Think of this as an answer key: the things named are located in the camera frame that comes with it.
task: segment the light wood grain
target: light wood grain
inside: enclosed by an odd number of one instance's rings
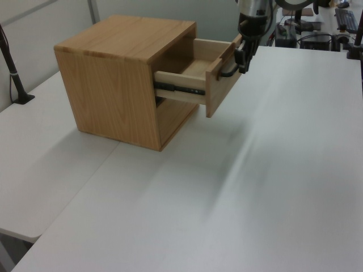
[[[196,37],[195,22],[114,15],[54,49],[151,63],[184,36]]]
[[[160,150],[148,65],[56,52],[80,131]]]
[[[188,59],[188,62],[180,65],[177,69],[178,71],[181,70],[179,73],[157,71],[154,73],[154,79],[158,82],[205,90],[206,94],[201,96],[177,91],[155,90],[156,95],[179,101],[204,104],[206,105],[206,116],[211,117],[240,76],[240,73],[236,72],[230,78],[220,77],[223,67],[228,66],[227,69],[232,69],[235,66],[234,49],[236,43],[240,43],[240,35],[232,43],[181,39],[178,45],[173,46],[163,57],[173,59],[173,54],[180,52],[187,58],[191,53],[186,51],[185,48],[190,50],[192,44],[194,59],[192,61]]]
[[[194,58],[213,62],[228,48],[228,46],[230,46],[230,44],[230,42],[224,41],[195,39]]]
[[[161,145],[165,146],[191,113],[196,110],[197,104],[166,99],[157,108]]]
[[[154,79],[157,82],[169,83],[198,90],[205,90],[205,78],[197,76],[180,75],[157,71],[154,73]]]
[[[179,91],[166,91],[155,89],[155,95],[159,97],[164,97],[168,99],[174,99],[183,102],[195,103],[205,105],[205,95],[194,95],[192,93],[187,92],[179,92]]]
[[[230,59],[225,62],[234,63],[234,56],[230,56]],[[218,76],[223,66],[223,59],[217,59],[209,70],[206,71],[206,116],[212,117],[216,112],[219,105],[223,102],[233,85],[240,77],[240,73],[237,71],[233,76],[229,78],[223,78]]]

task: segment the black stand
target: black stand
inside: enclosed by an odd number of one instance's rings
[[[7,67],[9,68],[12,80],[14,81],[16,90],[18,91],[18,99],[16,99],[14,103],[21,105],[27,104],[35,96],[27,94],[24,90],[24,87],[18,75],[18,71],[16,70],[15,64],[11,58],[9,45],[7,44],[7,41],[5,39],[4,30],[2,29],[1,25],[0,25],[0,48],[4,56],[4,59],[6,61]]]
[[[349,49],[349,51],[347,53],[347,58],[349,58],[350,60],[353,60],[353,59],[360,60],[361,59],[362,36],[363,36],[363,12],[361,14],[361,20],[359,21],[356,40],[354,41],[353,46]]]

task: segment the cabinet side panel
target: cabinet side panel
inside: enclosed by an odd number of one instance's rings
[[[160,150],[146,64],[56,52],[80,131]]]
[[[198,104],[165,99],[157,108],[161,144],[164,146],[183,126]]]

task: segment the cabinet top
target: cabinet top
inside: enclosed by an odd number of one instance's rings
[[[150,63],[183,36],[196,36],[195,22],[112,15],[54,50]]]

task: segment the white tabletop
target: white tabletop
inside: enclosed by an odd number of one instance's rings
[[[358,61],[260,47],[213,118],[119,144],[14,272],[363,271],[362,139]]]
[[[77,130],[60,73],[0,113],[0,233],[36,239],[118,142]]]

